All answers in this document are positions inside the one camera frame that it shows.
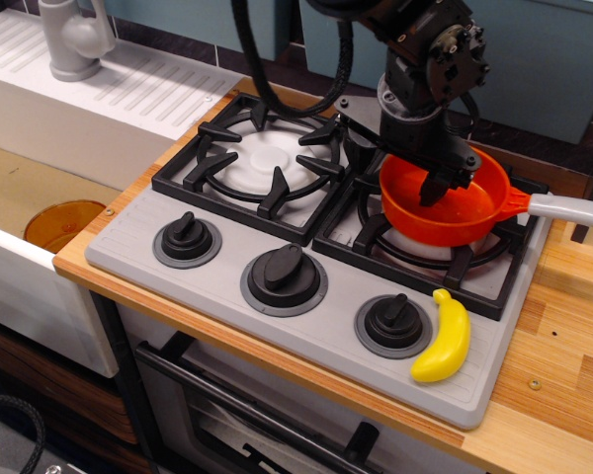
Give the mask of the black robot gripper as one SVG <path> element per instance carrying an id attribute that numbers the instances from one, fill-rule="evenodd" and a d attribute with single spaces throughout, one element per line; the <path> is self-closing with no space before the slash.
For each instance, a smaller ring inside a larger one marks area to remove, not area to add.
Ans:
<path id="1" fill-rule="evenodd" d="M 356 172 L 366 172 L 379 152 L 428 172 L 419 192 L 421 206 L 435 205 L 448 190 L 468 188 L 481 166 L 480 155 L 448 130 L 439 106 L 412 113 L 394 96 L 343 96 L 335 107 L 345 126 L 343 146 Z"/>

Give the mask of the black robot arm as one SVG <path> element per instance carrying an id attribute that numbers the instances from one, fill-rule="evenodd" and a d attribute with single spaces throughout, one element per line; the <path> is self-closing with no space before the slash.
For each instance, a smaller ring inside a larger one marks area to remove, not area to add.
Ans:
<path id="1" fill-rule="evenodd" d="M 484 85 L 483 29 L 463 1 L 313 1 L 318 13 L 360 23 L 387 47 L 373 99 L 341 96 L 335 103 L 348 139 L 379 148 L 428 175 L 420 203 L 467 188 L 481 165 L 466 138 L 479 122 L 470 92 Z"/>

